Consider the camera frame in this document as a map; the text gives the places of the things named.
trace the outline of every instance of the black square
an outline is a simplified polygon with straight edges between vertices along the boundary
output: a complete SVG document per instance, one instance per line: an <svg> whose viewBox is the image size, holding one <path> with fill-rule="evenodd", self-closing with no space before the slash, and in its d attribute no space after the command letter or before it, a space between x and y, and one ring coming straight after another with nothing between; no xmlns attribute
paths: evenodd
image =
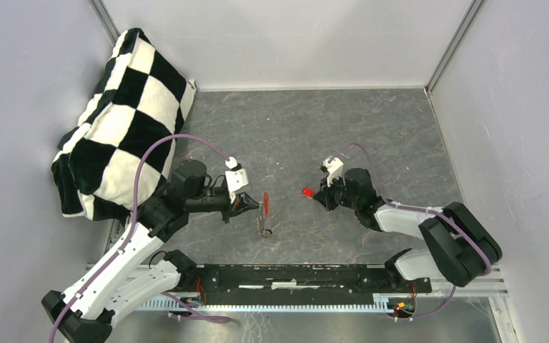
<svg viewBox="0 0 549 343"><path fill-rule="evenodd" d="M83 212L83 205L76 192L74 178L70 174L69 159L69 154L61 154L57 161L51 164L51 173L58 187L62 213L77 214Z"/></svg>
<svg viewBox="0 0 549 343"><path fill-rule="evenodd" d="M117 150L110 144L102 144L81 138L70 154L69 168L74 184L83 194L93 194L102 183L102 174Z"/></svg>
<svg viewBox="0 0 549 343"><path fill-rule="evenodd" d="M62 139L60 139L60 142L58 143L58 149L64 150L64 145L70 140L70 137L79 129L78 126L74 127L74 129L68 131L67 134L65 134Z"/></svg>
<svg viewBox="0 0 549 343"><path fill-rule="evenodd" d="M144 32L143 32L142 30L140 30L140 29L138 29L138 30L139 30L139 32L138 32L138 33L139 33L139 37L140 37L143 41L145 41L145 42L147 42L148 44L150 44L150 40L148 40L148 37L146 37L146 34L144 34Z"/></svg>
<svg viewBox="0 0 549 343"><path fill-rule="evenodd" d="M94 217L91 220L117 219L125 223L129 210L123 205L115 204L101 197L94 196Z"/></svg>
<svg viewBox="0 0 549 343"><path fill-rule="evenodd" d="M182 108L178 106L178 113L176 114L176 126L174 128L174 133L179 134L184 126L184 115L182 115Z"/></svg>
<svg viewBox="0 0 549 343"><path fill-rule="evenodd" d="M121 47L119 48L119 52L117 53L117 56L121 56L124 54L129 54L134 50L134 46L136 45L136 39L138 37L138 31L135 29L130 29L125 34L125 37L123 38L123 43L121 43Z"/></svg>
<svg viewBox="0 0 549 343"><path fill-rule="evenodd" d="M104 94L102 94L102 97L100 100L98 100L98 104L96 106L96 109L85 119L86 123L93 124L94 120L102 113L102 111L108 106L112 99L114 98L114 95L117 93L117 90L110 89L108 91L105 91Z"/></svg>
<svg viewBox="0 0 549 343"><path fill-rule="evenodd" d="M154 52L150 76L161 81L174 94L178 102L182 102L182 96L186 90L186 80L158 51Z"/></svg>
<svg viewBox="0 0 549 343"><path fill-rule="evenodd" d="M132 123L127 129L127 134L119 143L119 149L141 158L154 142L169 135L171 132L165 125L141 111L136 111ZM161 144L152 151L146 162L157 171L162 171L171 147L171 142Z"/></svg>
<svg viewBox="0 0 549 343"><path fill-rule="evenodd" d="M94 88L94 94L104 93L104 90L106 89L106 84L108 83L108 79L110 79L110 76L112 75L112 69L114 69L114 65L116 64L116 62L116 58L109 59L108 62L106 62L102 78L100 79L100 81L98 81L98 84Z"/></svg>
<svg viewBox="0 0 549 343"><path fill-rule="evenodd" d="M112 99L112 103L127 105L136 109L140 103L147 79L147 74L126 68L123 78L121 79L121 84L117 89L117 93Z"/></svg>

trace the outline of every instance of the white square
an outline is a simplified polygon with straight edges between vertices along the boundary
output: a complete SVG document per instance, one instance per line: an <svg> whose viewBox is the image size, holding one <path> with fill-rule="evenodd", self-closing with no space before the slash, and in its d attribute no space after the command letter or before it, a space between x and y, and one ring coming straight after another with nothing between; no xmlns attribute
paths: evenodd
<svg viewBox="0 0 549 343"><path fill-rule="evenodd" d="M182 110L182 116L184 120L188 116L192 102L194 101L194 93L197 92L197 88L194 86L194 81L188 81L186 83L186 89L184 95L182 95L182 101L180 102L180 108Z"/></svg>
<svg viewBox="0 0 549 343"><path fill-rule="evenodd" d="M138 110L159 121L173 133L176 128L176 115L179 102L163 83L148 76Z"/></svg>
<svg viewBox="0 0 549 343"><path fill-rule="evenodd" d="M96 199L93 195L82 194L79 192L79 198L81 198L81 206L83 206L84 216L87 218L94 218L94 200Z"/></svg>
<svg viewBox="0 0 549 343"><path fill-rule="evenodd" d="M138 38L129 68L150 74L152 62L154 61L154 51L154 46Z"/></svg>
<svg viewBox="0 0 549 343"><path fill-rule="evenodd" d="M98 102L102 98L102 93L94 94L94 97L92 97L89 102L87 103L87 107L85 108L85 111L81 114L79 117L79 121L77 122L77 125L83 124L89 116L94 113L96 108L98 107Z"/></svg>
<svg viewBox="0 0 549 343"><path fill-rule="evenodd" d="M117 61L114 62L114 67L112 68L110 77L108 78L106 86L104 87L104 91L119 88L119 86L121 85L121 80L123 79L123 75L125 74L125 70L127 69L127 66L129 65L129 62L131 60L131 54L125 54L117 57Z"/></svg>
<svg viewBox="0 0 549 343"><path fill-rule="evenodd" d="M125 36L127 35L128 31L129 30L123 31L119 36L119 38L117 39L117 42L114 43L114 48L112 48L111 58L119 55L119 50L121 50L121 46L123 46L123 42L125 41Z"/></svg>
<svg viewBox="0 0 549 343"><path fill-rule="evenodd" d="M129 106L110 104L94 120L85 137L98 143L119 146L132 124L135 112Z"/></svg>
<svg viewBox="0 0 549 343"><path fill-rule="evenodd" d="M169 148L169 153L167 155L167 158L165 159L165 164L163 164L163 170L161 170L161 175L165 179L169 178L169 170L172 168L172 161L174 159L174 153L176 151L176 140L172 140L171 148Z"/></svg>
<svg viewBox="0 0 549 343"><path fill-rule="evenodd" d="M132 209L134 178L140 158L117 149L102 173L102 183L94 195ZM157 188L161 173L144 163L138 186L138 204L145 202Z"/></svg>

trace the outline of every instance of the cable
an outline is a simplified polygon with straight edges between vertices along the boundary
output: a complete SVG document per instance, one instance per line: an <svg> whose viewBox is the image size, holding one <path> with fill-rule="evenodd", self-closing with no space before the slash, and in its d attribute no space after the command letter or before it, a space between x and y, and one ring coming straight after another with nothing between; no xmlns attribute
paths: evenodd
<svg viewBox="0 0 549 343"><path fill-rule="evenodd" d="M436 310L432 311L432 312L428 312L426 314L421 314L419 316L416 316L416 317L411 317L411 318L399 318L399 319L396 319L396 320L400 320L402 322L411 322L413 320L416 320L416 319L424 319L424 318L427 318L427 317L430 317L434 314L437 314L439 312L441 312L444 308L447 307L447 305L449 305L449 303L451 302L451 299L453 298L453 295L455 294L455 290L457 289L457 287L455 285L453 285L453 288L451 289L451 293L449 293L449 297L447 297L447 299L445 299L445 301L441 304L441 306L439 306Z"/></svg>
<svg viewBox="0 0 549 343"><path fill-rule="evenodd" d="M151 268L150 268L150 264L152 263L152 260L154 259L154 257L155 257L156 255L158 255L158 254L161 254L161 253L166 254L167 252L164 251L164 250L159 250L158 252L155 252L155 253L152 255L152 257L150 258L150 260L148 261L148 269L151 269Z"/></svg>
<svg viewBox="0 0 549 343"><path fill-rule="evenodd" d="M417 287L415 286L415 282L412 282L411 284L411 297L409 298L409 301L415 300L417 296Z"/></svg>
<svg viewBox="0 0 549 343"><path fill-rule="evenodd" d="M153 145L151 145L148 148L148 150L144 152L144 155L142 155L142 158L140 159L140 163L138 164L138 169L136 170L136 177L134 179L134 203L132 206L132 220L131 220L131 225L129 226L129 233L125 237L125 240L123 241L121 246L113 253L112 256L108 258L108 260L106 260L106 262L100 268L98 268L98 270L96 270L96 272L90 278L87 279L87 281L83 284L83 286L79 288L79 291L76 292L76 294L70 299L68 304L66 304L66 306L64 306L64 308L60 311L60 314L58 315L56 320L54 320L54 326L51 327L51 331L49 333L49 340L48 340L49 343L54 343L54 340L56 338L56 332L58 331L58 327L60 326L60 323L62 322L64 315L68 312L68 310L72 307L72 305L74 305L76 300L83 295L83 292L85 292L87 288L89 288L89 285L91 285L92 282L95 281L95 279L97 279L97 277L104 270L106 270L108 266L120 255L119 252L124 252L125 247L127 247L127 245L129 244L129 241L132 240L132 237L134 236L134 232L136 231L136 223L138 220L138 184L140 180L140 172L142 171L142 166L144 166L146 159L148 158L150 153L152 153L152 151L157 148L157 146L167 141L172 141L178 138L186 138L186 139L192 139L195 141L200 141L201 143L212 148L212 150L215 151L218 155L220 155L224 160L226 161L230 160L230 156L226 155L222 150L218 149L215 145L209 143L203 138L193 136L191 134L173 134L171 136L163 137L158 141L154 142Z"/></svg>
<svg viewBox="0 0 549 343"><path fill-rule="evenodd" d="M203 314L200 314L197 311L194 311L190 306L185 304L182 300L178 299L177 297L174 297L173 295L163 292L161 295L164 295L166 297L172 298L175 302L178 303L181 307L184 307L188 310L191 314L195 315L196 317L180 317L180 319L190 319L190 320L205 320L210 323L214 324L226 324L230 323L232 321L232 318L230 317L223 317L223 316L204 316Z"/></svg>
<svg viewBox="0 0 549 343"><path fill-rule="evenodd" d="M333 156L331 156L330 159L327 160L327 162L331 163L331 161L333 161L333 159L335 159L336 157L341 155L346 149L350 148L351 146L356 146L356 147L360 148L363 151L363 154L365 154L365 157L367 157L367 160L369 161L369 164L370 164L370 167L371 167L373 178L375 180L375 190L382 197L382 200L384 201L384 203L386 205L388 205L390 207L394 207L396 209L405 209L405 210L408 210L408 211L434 214L435 216L441 218L445 223L449 224L477 252L479 257L483 260L483 263L485 264L485 272L483 273L483 275L487 275L487 274L491 273L491 262L489 261L489 259L487 258L487 256L483 252L483 250L475 243L475 241L473 241L473 239L471 239L466 234L466 232L464 232L464 230L462 230L456 223L454 223L453 220L451 220L450 218L445 216L443 213L440 213L440 212L432 210L432 209L428 209L426 207L409 206L409 205L403 205L403 204L395 205L392 202L390 202L386 198L386 196L384 195L384 192L382 191L382 189L384 187L382 187L382 184L381 184L380 180L377 178L375 163L374 163L371 155L369 154L369 152L367 152L366 148L363 145L361 145L359 143L349 143L346 146L344 146L343 148L341 148L340 150L336 151L335 154L333 154ZM456 288L457 287L454 285L453 288L451 289L451 293L449 294L449 297L436 310L434 310L432 312L428 312L427 314L421 314L420 316L417 316L417 317L399 318L399 320L412 321L412 320L415 320L415 319L426 318L426 317L429 317L433 314L437 314L437 313L441 312L451 302L451 299L453 298L453 295L455 294Z"/></svg>
<svg viewBox="0 0 549 343"><path fill-rule="evenodd" d="M410 314L411 316L413 316L413 314L415 313L415 310L417 309L417 299L414 298L413 300L413 312L412 311L407 311L406 309L404 308L400 308L399 310L407 313L407 314Z"/></svg>
<svg viewBox="0 0 549 343"><path fill-rule="evenodd" d="M218 175L218 176L216 177L216 179L214 180L213 185L211 185L209 188L216 187L217 180L219 180L220 177L224 177L224 175Z"/></svg>
<svg viewBox="0 0 549 343"><path fill-rule="evenodd" d="M207 195L207 192L209 192L209 189L212 188L212 181L214 181L212 179L212 176L207 174L205 175L207 178L209 178L209 181L207 182L207 185L203 185L203 192L201 193L201 195L199 195L199 198L202 198L204 197L205 195Z"/></svg>

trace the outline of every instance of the black mounting plate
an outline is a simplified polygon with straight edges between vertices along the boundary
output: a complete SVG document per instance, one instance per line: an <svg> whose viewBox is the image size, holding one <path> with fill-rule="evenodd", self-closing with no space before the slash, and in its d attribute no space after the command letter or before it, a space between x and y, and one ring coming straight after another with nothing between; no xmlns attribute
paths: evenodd
<svg viewBox="0 0 549 343"><path fill-rule="evenodd" d="M208 304L225 305L373 304L374 293L411 294L414 282L394 287L389 269L368 264L205 264L182 275L171 292L196 292L200 278ZM415 285L432 291L428 278Z"/></svg>

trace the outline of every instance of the white wall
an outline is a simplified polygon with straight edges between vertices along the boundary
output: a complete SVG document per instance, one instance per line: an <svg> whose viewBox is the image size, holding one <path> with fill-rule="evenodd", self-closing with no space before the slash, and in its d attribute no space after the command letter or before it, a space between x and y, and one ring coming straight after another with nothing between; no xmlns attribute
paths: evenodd
<svg viewBox="0 0 549 343"><path fill-rule="evenodd" d="M49 166L111 48L87 1L0 0L0 342L45 342L41 298L104 241L106 223L62 217Z"/></svg>
<svg viewBox="0 0 549 343"><path fill-rule="evenodd" d="M205 89L424 86L470 0L105 0Z"/></svg>
<svg viewBox="0 0 549 343"><path fill-rule="evenodd" d="M525 341L549 342L549 1L486 1L433 102Z"/></svg>

